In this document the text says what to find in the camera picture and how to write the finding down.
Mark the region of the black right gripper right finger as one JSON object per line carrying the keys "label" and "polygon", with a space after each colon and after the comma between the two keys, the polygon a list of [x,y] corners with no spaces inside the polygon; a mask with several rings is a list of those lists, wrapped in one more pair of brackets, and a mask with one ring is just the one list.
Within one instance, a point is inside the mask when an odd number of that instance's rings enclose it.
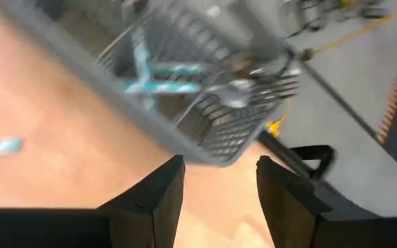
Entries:
{"label": "black right gripper right finger", "polygon": [[261,208],[276,248],[310,248],[319,214],[331,207],[315,196],[314,186],[268,156],[256,163]]}

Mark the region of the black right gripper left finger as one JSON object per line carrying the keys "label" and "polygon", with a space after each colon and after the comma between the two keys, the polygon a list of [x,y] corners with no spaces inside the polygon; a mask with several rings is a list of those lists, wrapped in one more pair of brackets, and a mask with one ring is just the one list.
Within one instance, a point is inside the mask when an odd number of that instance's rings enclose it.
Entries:
{"label": "black right gripper left finger", "polygon": [[171,157],[145,178],[99,207],[110,212],[113,247],[173,248],[183,203],[185,163]]}

